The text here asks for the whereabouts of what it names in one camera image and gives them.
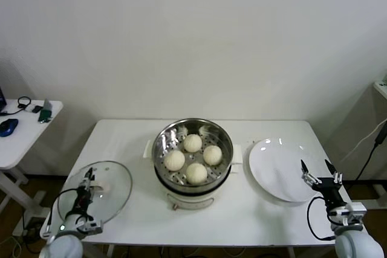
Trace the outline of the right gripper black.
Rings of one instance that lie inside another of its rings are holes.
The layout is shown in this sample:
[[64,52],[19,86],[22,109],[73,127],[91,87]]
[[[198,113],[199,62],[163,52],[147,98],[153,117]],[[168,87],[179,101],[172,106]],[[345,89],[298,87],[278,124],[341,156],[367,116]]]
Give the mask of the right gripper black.
[[336,170],[335,166],[328,160],[325,160],[332,178],[317,178],[312,175],[306,164],[301,160],[302,179],[308,185],[313,185],[313,190],[322,194],[327,210],[333,210],[338,207],[346,206],[342,199],[339,189],[341,188],[343,173]]

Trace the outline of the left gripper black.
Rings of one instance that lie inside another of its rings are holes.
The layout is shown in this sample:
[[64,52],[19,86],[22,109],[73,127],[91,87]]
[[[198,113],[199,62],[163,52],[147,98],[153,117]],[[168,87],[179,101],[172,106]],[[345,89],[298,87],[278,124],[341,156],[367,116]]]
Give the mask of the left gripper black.
[[77,191],[77,197],[74,201],[74,211],[76,213],[86,213],[92,202],[90,184],[94,180],[93,171],[94,169],[90,167],[86,172],[86,179],[83,179],[80,183],[80,190]]

